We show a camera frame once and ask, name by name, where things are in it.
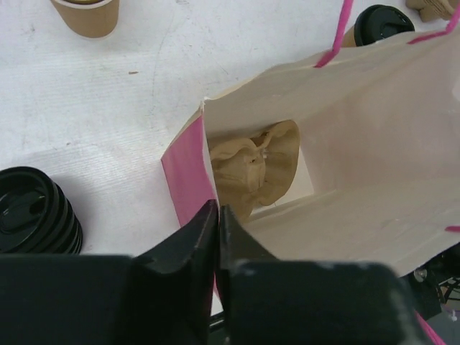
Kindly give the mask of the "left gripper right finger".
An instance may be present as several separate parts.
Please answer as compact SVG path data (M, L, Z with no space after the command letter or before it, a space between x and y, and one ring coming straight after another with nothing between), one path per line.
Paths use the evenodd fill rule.
M409 290L376 262L281 260L220 210L218 295L232 344L435 344Z

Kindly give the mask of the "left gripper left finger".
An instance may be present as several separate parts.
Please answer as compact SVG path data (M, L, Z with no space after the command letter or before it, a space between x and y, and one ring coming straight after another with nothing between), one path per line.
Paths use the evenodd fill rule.
M4 254L3 344L206 344L214 200L138 257Z

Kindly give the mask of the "single pulp cup carrier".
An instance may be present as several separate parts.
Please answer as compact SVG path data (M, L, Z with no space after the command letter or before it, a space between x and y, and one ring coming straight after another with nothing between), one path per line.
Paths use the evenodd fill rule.
M288 192L299 151L299 128L291 120L214 145L209 154L220 204L246 223L255 208L270 206Z

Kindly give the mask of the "cakes paper gift bag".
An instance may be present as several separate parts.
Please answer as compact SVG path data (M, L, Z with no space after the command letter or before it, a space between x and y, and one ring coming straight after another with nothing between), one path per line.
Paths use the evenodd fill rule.
M352 6L330 50L205 100L179 131L161 162L180 224L207 200L224 207L214 145L291 120L293 184L237 219L274 257L376 262L401 277L459 243L459 5L441 31L341 47Z

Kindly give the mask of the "single brown paper cup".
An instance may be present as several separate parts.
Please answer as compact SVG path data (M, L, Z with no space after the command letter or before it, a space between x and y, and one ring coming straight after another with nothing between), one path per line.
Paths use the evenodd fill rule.
M361 47L362 45L362 26L355 24L344 34L341 47Z

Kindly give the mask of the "black coffee cup lid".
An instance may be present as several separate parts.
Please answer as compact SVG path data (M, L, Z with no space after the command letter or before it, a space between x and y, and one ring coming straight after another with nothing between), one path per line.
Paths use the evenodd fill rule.
M393 6L382 4L365 9L357 17L353 28L354 42L357 47L370 45L400 33L414 31L414 24L408 16Z

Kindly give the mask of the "stack of black lids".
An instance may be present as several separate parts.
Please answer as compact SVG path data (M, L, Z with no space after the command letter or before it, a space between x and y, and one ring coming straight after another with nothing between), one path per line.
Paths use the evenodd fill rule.
M1 253L79 254L81 223L60 186L33 167L1 171Z

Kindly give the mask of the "stack of brown paper cups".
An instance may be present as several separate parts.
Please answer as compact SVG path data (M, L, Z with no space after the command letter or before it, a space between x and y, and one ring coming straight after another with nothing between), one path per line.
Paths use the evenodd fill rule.
M105 37L114 31L118 23L120 0L50 2L64 23L83 37Z

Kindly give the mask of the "brown pulp cup carrier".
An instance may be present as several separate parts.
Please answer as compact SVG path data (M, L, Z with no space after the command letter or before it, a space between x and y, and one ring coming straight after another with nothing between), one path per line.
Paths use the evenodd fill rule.
M432 22L437 19L448 21L454 15L459 0L406 0L405 5L417 11L422 22Z

